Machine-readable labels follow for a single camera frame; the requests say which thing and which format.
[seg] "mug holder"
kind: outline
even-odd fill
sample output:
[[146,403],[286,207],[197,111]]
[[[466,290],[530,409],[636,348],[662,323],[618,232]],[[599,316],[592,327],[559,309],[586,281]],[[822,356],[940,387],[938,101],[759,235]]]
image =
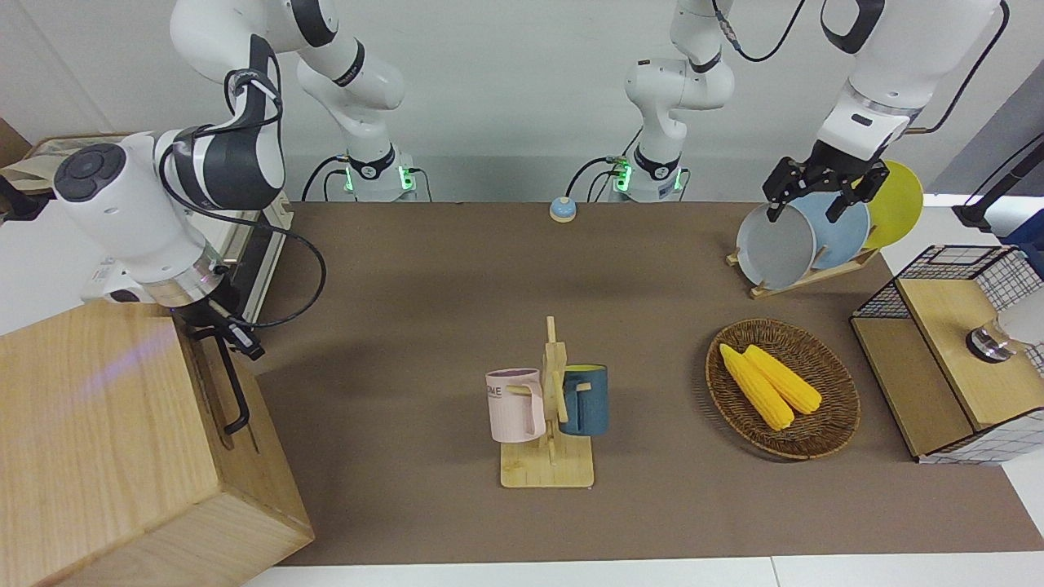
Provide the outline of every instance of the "mug holder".
[[556,339],[554,316],[547,316],[541,373],[547,432],[533,441],[500,445],[500,485],[508,489],[589,488],[594,485],[591,438],[559,430],[559,422],[568,422],[569,415],[563,391],[566,344]]

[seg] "mug handle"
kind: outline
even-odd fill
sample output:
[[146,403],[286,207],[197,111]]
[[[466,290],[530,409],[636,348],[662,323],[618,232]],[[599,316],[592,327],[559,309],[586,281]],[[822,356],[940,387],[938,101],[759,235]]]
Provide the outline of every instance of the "mug handle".
[[588,381],[576,384],[576,429],[577,430],[584,430],[584,402],[582,401],[584,394],[580,394],[580,392],[590,392],[591,389],[592,389],[591,383],[589,383]]
[[526,422],[525,431],[529,435],[537,433],[537,423],[544,420],[544,396],[539,383],[523,383],[522,385],[507,385],[507,391],[519,396],[529,396],[529,407],[532,418]]

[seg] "wicker basket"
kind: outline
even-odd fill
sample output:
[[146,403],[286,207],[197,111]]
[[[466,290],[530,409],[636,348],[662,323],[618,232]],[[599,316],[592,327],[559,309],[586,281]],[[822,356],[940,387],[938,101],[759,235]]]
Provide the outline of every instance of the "wicker basket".
[[[797,414],[786,429],[775,431],[761,419],[725,368],[720,344],[739,352],[757,345],[792,369],[823,395],[820,409]],[[707,353],[707,385],[726,422],[755,446],[778,456],[805,461],[833,454],[845,447],[859,426],[859,396],[837,356],[805,330],[768,319],[729,326]]]

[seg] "corn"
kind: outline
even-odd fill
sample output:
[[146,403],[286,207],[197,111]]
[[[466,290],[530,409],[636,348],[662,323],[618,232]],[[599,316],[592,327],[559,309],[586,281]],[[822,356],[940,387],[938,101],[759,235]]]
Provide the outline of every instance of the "corn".
[[739,384],[746,399],[761,415],[761,419],[774,430],[782,430],[793,423],[793,410],[783,401],[773,384],[754,368],[743,355],[729,345],[721,345],[725,368]]
[[756,345],[746,347],[743,356],[764,375],[765,379],[768,379],[780,396],[794,409],[802,414],[811,414],[820,408],[820,404],[823,403],[820,392],[779,359]]

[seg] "brown tabletop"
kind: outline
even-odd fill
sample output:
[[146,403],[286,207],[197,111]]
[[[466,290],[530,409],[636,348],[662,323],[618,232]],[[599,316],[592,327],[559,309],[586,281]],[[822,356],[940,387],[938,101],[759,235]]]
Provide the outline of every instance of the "brown tabletop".
[[[263,332],[260,383],[315,525],[294,565],[1044,548],[999,468],[917,465],[848,324],[888,277],[863,271],[753,301],[723,262],[752,205],[298,208],[330,281]],[[266,318],[312,291],[288,243]],[[507,490],[482,376],[540,366],[544,316],[572,361],[609,365],[612,427],[590,490]],[[707,410],[714,334],[775,318],[832,348],[862,423],[841,452],[781,464]]]

